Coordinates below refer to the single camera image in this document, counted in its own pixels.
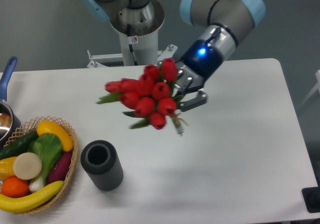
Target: purple eggplant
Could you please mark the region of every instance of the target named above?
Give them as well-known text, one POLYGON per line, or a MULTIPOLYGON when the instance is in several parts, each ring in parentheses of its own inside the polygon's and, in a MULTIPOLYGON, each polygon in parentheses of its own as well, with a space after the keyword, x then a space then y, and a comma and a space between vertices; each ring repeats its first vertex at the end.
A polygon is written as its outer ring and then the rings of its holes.
POLYGON ((60 159, 57 161, 54 168, 50 171, 48 176, 48 183, 55 181, 64 181, 69 171, 69 166, 72 159, 72 153, 63 153, 60 159))

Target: red tulip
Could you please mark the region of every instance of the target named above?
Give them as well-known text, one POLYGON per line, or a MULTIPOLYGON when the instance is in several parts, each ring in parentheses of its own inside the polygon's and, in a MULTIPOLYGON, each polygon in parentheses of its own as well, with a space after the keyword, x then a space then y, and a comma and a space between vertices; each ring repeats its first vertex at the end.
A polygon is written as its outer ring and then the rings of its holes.
POLYGON ((163 82, 158 82, 155 84, 152 90, 152 97, 155 100, 160 100, 162 98, 167 98, 170 96, 170 88, 169 85, 163 82))
POLYGON ((105 90, 109 93, 121 92, 121 81, 111 81, 105 84, 105 90))
POLYGON ((144 73, 151 76, 153 81, 156 83, 159 81, 160 78, 160 70, 157 66, 153 64, 149 64, 146 67, 144 67, 144 73))
POLYGON ((130 79, 130 78, 123 78, 121 80, 121 89, 122 92, 132 92, 137 91, 138 88, 138 80, 130 79))
POLYGON ((176 102, 172 98, 160 99, 157 111, 165 116, 171 116, 175 113, 177 108, 176 102))
POLYGON ((155 84, 151 76, 143 74, 139 79, 138 93, 143 96, 148 96, 151 94, 154 85, 155 84))
POLYGON ((135 91, 127 92, 120 95, 119 100, 125 107, 135 109, 140 100, 140 95, 135 91))
POLYGON ((150 113, 152 113, 154 106, 155 106, 155 102, 152 98, 144 97, 140 99, 140 101, 136 105, 134 114, 137 117, 148 116, 150 113))
POLYGON ((155 127, 155 129, 162 129, 166 124, 166 118, 164 115, 153 112, 150 115, 150 124, 155 127))
POLYGON ((165 58, 162 61, 161 72, 166 81, 172 82, 178 75, 178 69, 176 67, 173 58, 165 58))

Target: lettuce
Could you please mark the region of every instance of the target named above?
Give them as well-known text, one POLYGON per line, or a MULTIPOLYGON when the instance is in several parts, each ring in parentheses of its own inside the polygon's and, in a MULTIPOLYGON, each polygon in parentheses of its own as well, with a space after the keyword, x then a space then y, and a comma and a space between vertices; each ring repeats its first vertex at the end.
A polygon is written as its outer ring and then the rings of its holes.
POLYGON ((61 156, 62 144, 57 135, 44 133, 31 143, 28 151, 37 154, 42 161, 41 172, 29 185, 30 191, 36 192, 47 184, 47 177, 61 156))

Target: green leaf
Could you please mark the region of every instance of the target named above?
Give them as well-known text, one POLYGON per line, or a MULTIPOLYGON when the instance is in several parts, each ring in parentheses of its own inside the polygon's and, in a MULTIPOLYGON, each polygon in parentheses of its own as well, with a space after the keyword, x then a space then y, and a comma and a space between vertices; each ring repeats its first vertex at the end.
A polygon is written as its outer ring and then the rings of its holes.
POLYGON ((32 142, 29 151, 40 157, 42 170, 37 178, 42 178, 43 183, 46 183, 49 172, 61 156, 62 144, 60 138, 52 133, 44 133, 32 142))
POLYGON ((183 96, 182 94, 180 94, 180 95, 174 97, 173 100, 174 100, 177 104, 179 104, 180 101, 181 101, 183 98, 184 98, 184 96, 183 96))
POLYGON ((139 122, 132 124, 129 128, 130 129, 143 128, 148 125, 149 125, 149 119, 144 118, 144 119, 140 120, 139 122))
POLYGON ((168 82, 168 85, 170 87, 170 96, 172 96, 172 94, 174 93, 175 82, 168 82))
POLYGON ((122 113, 125 114, 125 115, 128 116, 128 117, 138 118, 138 117, 135 115, 135 112, 134 112, 134 111, 128 111, 128 112, 122 112, 122 113))
POLYGON ((97 104, 117 102, 119 101, 119 97, 121 94, 121 92, 110 93, 107 96, 99 98, 100 101, 98 101, 97 104))
POLYGON ((164 75, 163 73, 160 71, 160 82, 164 82, 165 79, 164 79, 164 75))

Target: yellow pepper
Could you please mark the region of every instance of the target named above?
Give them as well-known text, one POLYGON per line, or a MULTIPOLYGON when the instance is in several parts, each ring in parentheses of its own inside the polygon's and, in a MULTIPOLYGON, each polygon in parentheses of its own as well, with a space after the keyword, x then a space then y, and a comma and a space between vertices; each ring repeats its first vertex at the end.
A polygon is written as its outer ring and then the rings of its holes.
POLYGON ((17 157, 5 158, 0 160, 0 179, 3 181, 15 176, 13 165, 17 157))
POLYGON ((41 121, 36 127, 36 132, 38 133, 39 136, 43 133, 53 133, 57 135, 61 141, 62 150, 64 152, 69 152, 74 147, 72 138, 69 136, 66 130, 64 130, 64 128, 60 126, 58 123, 55 123, 53 121, 50 121, 50 120, 41 121))

